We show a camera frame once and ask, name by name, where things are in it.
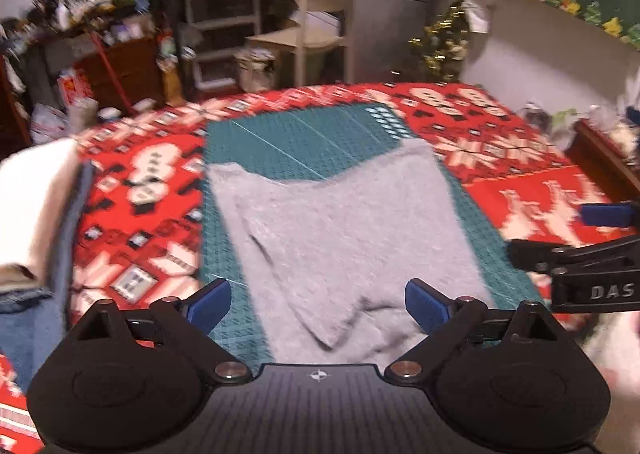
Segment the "beige plastic chair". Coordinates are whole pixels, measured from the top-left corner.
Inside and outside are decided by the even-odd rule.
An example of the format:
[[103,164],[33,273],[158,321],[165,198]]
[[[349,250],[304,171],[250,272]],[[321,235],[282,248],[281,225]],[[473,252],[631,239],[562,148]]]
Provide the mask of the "beige plastic chair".
[[[296,88],[307,84],[307,56],[326,53],[341,47],[344,56],[344,81],[355,81],[355,56],[352,50],[352,8],[354,0],[294,0],[299,18],[295,27],[266,34],[249,36],[246,42],[253,46],[273,48],[294,55],[294,83]],[[308,20],[311,13],[342,13],[340,32],[315,26]]]

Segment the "white drawer unit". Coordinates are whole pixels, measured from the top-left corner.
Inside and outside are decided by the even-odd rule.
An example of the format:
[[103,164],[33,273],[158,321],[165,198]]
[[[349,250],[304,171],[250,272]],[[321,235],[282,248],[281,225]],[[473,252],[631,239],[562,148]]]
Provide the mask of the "white drawer unit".
[[262,28],[259,0],[184,0],[182,41],[195,88],[213,92],[236,85],[235,54]]

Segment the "red christmas pattern blanket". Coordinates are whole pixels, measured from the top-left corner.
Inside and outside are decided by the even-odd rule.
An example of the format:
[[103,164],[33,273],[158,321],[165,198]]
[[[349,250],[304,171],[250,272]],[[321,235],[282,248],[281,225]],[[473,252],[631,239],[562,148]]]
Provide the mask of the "red christmas pattern blanket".
[[[440,173],[450,172],[497,230],[505,257],[506,243],[514,239],[582,247],[638,235],[639,226],[582,223],[581,205],[611,202],[547,136],[476,86],[321,85],[209,99],[71,137],[81,165],[89,160],[96,172],[74,246],[65,336],[101,299],[114,300],[122,310],[139,310],[164,297],[189,298],[213,283],[201,280],[201,187],[209,185],[209,167],[223,163],[204,160],[209,122],[354,104],[390,108],[412,133],[398,147],[411,139],[430,146]],[[543,304],[574,341],[593,316],[603,314],[552,312],[548,273],[518,271],[541,296],[523,301]],[[483,302],[491,309],[516,309],[499,309],[492,296]],[[421,331],[418,344],[426,337]],[[422,390],[385,379],[385,368],[414,346],[383,366],[273,359],[250,370],[247,384],[215,390],[183,432],[138,452],[45,451],[28,411],[28,389],[14,384],[12,366],[1,354],[1,448],[7,453],[600,451],[601,429],[594,447],[580,451],[491,451],[459,436]],[[578,346],[594,364],[593,352]],[[611,380],[597,369],[611,392]]]

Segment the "dark wooden side cabinet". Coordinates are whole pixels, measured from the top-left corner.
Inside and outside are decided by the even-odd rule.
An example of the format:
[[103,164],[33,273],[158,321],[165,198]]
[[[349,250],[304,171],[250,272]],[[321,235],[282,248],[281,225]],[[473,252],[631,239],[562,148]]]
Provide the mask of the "dark wooden side cabinet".
[[616,203],[639,197],[639,173],[634,171],[614,149],[614,145],[585,120],[573,127],[575,136],[565,151],[605,195]]

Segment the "grey polo shirt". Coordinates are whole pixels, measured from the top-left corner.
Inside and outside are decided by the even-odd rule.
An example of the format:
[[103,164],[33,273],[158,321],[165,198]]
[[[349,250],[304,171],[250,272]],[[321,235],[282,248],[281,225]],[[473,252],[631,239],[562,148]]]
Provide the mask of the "grey polo shirt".
[[489,301],[430,146],[411,139],[324,181],[276,181],[236,163],[208,179],[273,359],[386,365],[422,331],[419,278]]

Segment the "green cutting mat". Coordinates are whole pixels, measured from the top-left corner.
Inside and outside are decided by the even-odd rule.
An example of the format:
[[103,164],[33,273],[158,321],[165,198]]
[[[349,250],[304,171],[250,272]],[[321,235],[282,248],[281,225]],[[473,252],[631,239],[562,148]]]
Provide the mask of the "green cutting mat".
[[[204,160],[209,165],[236,162],[273,180],[321,181],[391,151],[411,134],[404,122],[393,118],[390,108],[380,104],[272,112],[209,122]],[[529,277],[510,266],[503,240],[486,215],[450,172],[444,171],[442,176],[496,306],[514,309],[525,299],[539,300]],[[214,195],[207,183],[201,191],[201,280],[228,279],[232,291],[230,311],[209,336],[251,370],[259,370],[260,365],[273,360],[269,342]]]

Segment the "folded white towel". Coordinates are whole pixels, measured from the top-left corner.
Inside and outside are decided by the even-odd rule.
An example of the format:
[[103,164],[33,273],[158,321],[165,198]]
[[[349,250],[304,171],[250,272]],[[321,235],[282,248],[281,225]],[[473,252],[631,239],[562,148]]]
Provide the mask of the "folded white towel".
[[46,284],[49,255],[81,159],[70,137],[1,161],[1,291]]

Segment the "folded blue jeans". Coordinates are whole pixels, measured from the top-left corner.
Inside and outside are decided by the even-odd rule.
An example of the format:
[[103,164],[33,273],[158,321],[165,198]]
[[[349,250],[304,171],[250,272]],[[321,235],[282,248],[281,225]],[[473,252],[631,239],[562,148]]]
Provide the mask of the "folded blue jeans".
[[44,285],[1,297],[1,354],[12,366],[14,384],[23,392],[67,331],[74,246],[94,172],[96,168],[89,160],[82,162],[63,218],[51,240]]

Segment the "wooden drawer chest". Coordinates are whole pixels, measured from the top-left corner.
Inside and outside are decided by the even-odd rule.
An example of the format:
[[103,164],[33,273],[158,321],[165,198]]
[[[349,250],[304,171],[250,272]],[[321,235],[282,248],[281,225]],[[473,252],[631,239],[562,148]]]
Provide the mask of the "wooden drawer chest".
[[[165,104],[164,84],[156,62],[157,44],[154,38],[131,40],[105,47],[104,54],[130,105],[147,98],[154,99],[160,105]],[[128,112],[111,73],[98,52],[79,59],[75,62],[74,69],[87,80],[92,98],[100,107],[115,107]]]

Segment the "small christmas tree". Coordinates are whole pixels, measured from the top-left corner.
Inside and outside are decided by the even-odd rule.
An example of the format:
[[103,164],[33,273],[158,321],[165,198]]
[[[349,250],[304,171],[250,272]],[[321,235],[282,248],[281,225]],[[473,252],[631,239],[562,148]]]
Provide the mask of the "small christmas tree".
[[409,40],[410,52],[418,58],[422,78],[434,83],[457,83],[469,50],[470,25],[462,2],[423,28],[422,36]]

